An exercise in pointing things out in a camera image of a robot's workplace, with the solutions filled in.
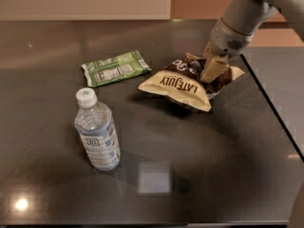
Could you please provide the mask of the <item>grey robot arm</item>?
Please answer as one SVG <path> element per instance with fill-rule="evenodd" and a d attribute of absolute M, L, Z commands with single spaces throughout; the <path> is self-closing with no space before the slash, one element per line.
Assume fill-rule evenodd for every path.
<path fill-rule="evenodd" d="M 209 84 L 226 71 L 228 59 L 241 54 L 260 25 L 277 11 L 304 40 L 304 0 L 231 0 L 211 31 L 200 80 Z"/>

